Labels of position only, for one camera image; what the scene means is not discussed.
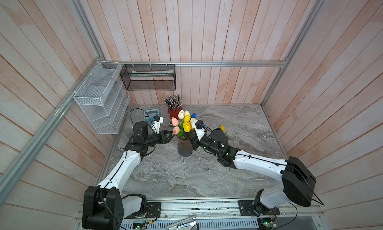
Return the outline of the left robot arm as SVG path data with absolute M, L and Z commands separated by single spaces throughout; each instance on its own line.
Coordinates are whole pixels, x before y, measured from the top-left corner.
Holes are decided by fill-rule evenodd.
M 156 122 L 149 134 L 150 127 L 145 121 L 137 122 L 133 133 L 124 148 L 119 162 L 109 175 L 97 186 L 88 187 L 84 193 L 82 227 L 89 230 L 119 230 L 128 216 L 146 217 L 146 196 L 129 194 L 123 197 L 122 190 L 133 170 L 149 155 L 149 147 L 169 143 L 174 133 L 160 130 Z

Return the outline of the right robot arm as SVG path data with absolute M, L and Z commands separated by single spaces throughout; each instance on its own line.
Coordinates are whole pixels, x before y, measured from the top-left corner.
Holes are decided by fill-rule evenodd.
M 210 135 L 202 129 L 192 130 L 188 133 L 188 139 L 193 149 L 203 148 L 207 153 L 215 155 L 224 167 L 256 172 L 280 183 L 268 190 L 258 191 L 252 202 L 257 216 L 265 215 L 287 203 L 311 206 L 316 178 L 298 158 L 283 160 L 252 155 L 230 146 L 228 137 L 219 128 L 214 129 Z

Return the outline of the dark ribbed glass vase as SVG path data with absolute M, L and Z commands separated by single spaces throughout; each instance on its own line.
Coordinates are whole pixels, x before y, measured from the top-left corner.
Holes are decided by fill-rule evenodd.
M 188 157 L 193 152 L 192 144 L 188 139 L 179 139 L 177 150 L 180 156 Z

